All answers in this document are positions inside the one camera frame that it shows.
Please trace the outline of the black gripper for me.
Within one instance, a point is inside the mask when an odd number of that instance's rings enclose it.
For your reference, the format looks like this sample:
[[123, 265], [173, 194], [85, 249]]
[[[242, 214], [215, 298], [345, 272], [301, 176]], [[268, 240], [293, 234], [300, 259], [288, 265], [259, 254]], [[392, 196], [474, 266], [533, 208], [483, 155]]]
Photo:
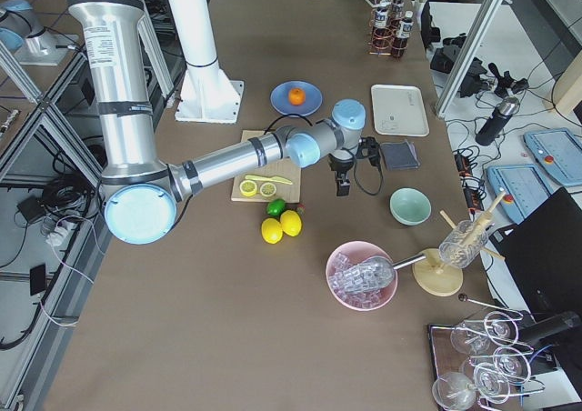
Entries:
[[349, 149], [341, 149], [328, 157], [330, 169], [335, 173], [336, 195], [349, 195], [351, 183], [348, 172], [355, 167], [355, 154]]

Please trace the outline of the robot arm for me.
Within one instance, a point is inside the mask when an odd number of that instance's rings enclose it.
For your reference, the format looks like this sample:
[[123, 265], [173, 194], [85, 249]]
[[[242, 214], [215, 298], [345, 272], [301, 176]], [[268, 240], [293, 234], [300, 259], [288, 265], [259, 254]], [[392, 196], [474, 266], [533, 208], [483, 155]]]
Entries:
[[[144, 0], [66, 0], [84, 31], [107, 164], [101, 175], [105, 221], [129, 244], [155, 242], [177, 223], [177, 211], [203, 189], [290, 158], [299, 167], [324, 157], [341, 159], [358, 148], [366, 111], [353, 99], [336, 103], [330, 117], [188, 160], [162, 162], [156, 152], [144, 57]], [[221, 70], [206, 0], [169, 0], [187, 69], [177, 118], [232, 124], [243, 85]]]

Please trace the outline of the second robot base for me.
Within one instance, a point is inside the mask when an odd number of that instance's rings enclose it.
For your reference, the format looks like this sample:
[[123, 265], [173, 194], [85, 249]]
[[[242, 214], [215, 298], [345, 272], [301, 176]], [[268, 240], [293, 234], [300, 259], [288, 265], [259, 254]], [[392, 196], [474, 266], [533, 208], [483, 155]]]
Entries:
[[1, 3], [1, 42], [21, 65], [57, 66], [78, 39], [46, 29], [26, 0]]

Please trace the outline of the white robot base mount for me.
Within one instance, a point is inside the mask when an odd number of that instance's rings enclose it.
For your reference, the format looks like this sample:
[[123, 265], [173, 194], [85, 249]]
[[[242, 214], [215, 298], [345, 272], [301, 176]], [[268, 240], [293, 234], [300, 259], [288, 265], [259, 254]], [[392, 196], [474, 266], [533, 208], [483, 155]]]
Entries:
[[221, 69], [207, 0], [169, 0], [186, 62], [176, 119], [183, 122], [236, 122], [244, 91]]

